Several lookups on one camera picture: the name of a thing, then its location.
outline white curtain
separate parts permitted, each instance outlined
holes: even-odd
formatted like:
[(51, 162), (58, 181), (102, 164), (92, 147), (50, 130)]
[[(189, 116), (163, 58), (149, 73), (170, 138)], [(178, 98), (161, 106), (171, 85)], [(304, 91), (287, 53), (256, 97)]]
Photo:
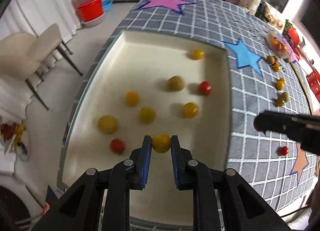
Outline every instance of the white curtain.
[[(59, 25), (65, 42), (80, 28), (71, 0), (12, 0), (0, 19), (0, 40), (18, 31), (38, 36), (53, 23)], [(56, 59), (61, 58), (56, 51), (53, 55)], [(44, 61), (45, 66), (38, 71), (47, 72), (48, 67), (54, 66), (55, 58), (49, 56)], [(34, 85), (40, 82), (35, 75), (30, 80)], [(25, 108), (31, 102), (30, 97), (31, 91), (25, 82), (0, 75), (0, 116), (3, 121), (20, 122), (25, 119)]]

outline white plate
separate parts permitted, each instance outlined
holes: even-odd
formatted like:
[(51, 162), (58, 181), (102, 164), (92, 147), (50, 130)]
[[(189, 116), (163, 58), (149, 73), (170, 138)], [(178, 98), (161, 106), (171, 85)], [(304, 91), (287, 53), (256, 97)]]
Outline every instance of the white plate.
[[(188, 56), (202, 49), (205, 58)], [(178, 135), (180, 145), (194, 159), (210, 168), (224, 170), (230, 138), (231, 88), (227, 54), (224, 49), (195, 40), (159, 33), (124, 31), (103, 59), (84, 97), (71, 132), (63, 182), (72, 185), (88, 168), (105, 170), (129, 158), (145, 135)], [(167, 92), (167, 79), (180, 75), (186, 82), (181, 92)], [(195, 93), (207, 80), (210, 95)], [(124, 103), (128, 91), (138, 92), (135, 108)], [(181, 117), (185, 103), (195, 102), (200, 113), (192, 119)], [(157, 112), (155, 121), (140, 124), (138, 111), (150, 106)], [(97, 121), (103, 115), (117, 118), (119, 129), (103, 134)], [(109, 149), (112, 139), (126, 143), (122, 155)], [(143, 191), (130, 191), (130, 215), (171, 225), (192, 225), (192, 191), (176, 190), (171, 154), (152, 151), (148, 183)]]

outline plastic container of tomatoes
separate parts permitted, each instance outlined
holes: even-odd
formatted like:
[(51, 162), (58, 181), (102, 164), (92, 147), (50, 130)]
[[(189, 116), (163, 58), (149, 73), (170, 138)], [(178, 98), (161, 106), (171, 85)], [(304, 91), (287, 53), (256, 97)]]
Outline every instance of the plastic container of tomatoes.
[(290, 57), (292, 51), (291, 47), (282, 35), (270, 29), (267, 35), (267, 42), (278, 57), (283, 59)]

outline table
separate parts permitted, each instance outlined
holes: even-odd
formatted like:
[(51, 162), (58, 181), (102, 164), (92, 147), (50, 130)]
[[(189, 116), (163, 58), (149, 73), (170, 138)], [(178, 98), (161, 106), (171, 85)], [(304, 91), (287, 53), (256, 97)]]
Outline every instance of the table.
[[(141, 0), (106, 41), (92, 63), (71, 111), (63, 141), (65, 148), (61, 151), (59, 188), (65, 187), (62, 183), (64, 158), (79, 100), (101, 57), (122, 30), (146, 30), (179, 35), (223, 48), (225, 46), (222, 41), (236, 43), (241, 38), (247, 47), (259, 56), (266, 58), (267, 55), (274, 55), (265, 43), (269, 25), (247, 13), (244, 8), (221, 0), (188, 1), (196, 4), (183, 5), (184, 14), (179, 15), (164, 7), (137, 10), (146, 3), (145, 0)], [(292, 67), (283, 60), (282, 69), (278, 73), (263, 59), (260, 60), (259, 66), (263, 74), (260, 77), (250, 67), (238, 70), (235, 54), (229, 49), (227, 51), (232, 85), (232, 127), (226, 167), (237, 170), (274, 210), (280, 210), (310, 189), (316, 155), (306, 153), (309, 164), (304, 168), (298, 183), (297, 174), (290, 174), (297, 158), (296, 143), (286, 135), (275, 132), (269, 132), (264, 136), (254, 129), (253, 120), (264, 110), (308, 114), (307, 99)], [(301, 67), (298, 64), (294, 65), (305, 88), (308, 89)], [(290, 95), (290, 102), (282, 108), (277, 108), (274, 105), (277, 98), (274, 81), (280, 77), (286, 81), (284, 90)], [(289, 154), (279, 157), (276, 151), (283, 145), (288, 145)]]

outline pink star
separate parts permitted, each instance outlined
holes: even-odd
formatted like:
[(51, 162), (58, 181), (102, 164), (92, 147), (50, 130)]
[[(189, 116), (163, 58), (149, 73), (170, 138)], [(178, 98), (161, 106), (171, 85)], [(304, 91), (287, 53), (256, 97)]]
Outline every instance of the pink star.
[(186, 0), (147, 0), (148, 3), (140, 6), (137, 9), (145, 9), (145, 8), (152, 8), (152, 7), (165, 7), (169, 8), (180, 15), (183, 15), (182, 9), (180, 5), (186, 4), (195, 4), (194, 2), (186, 1)]

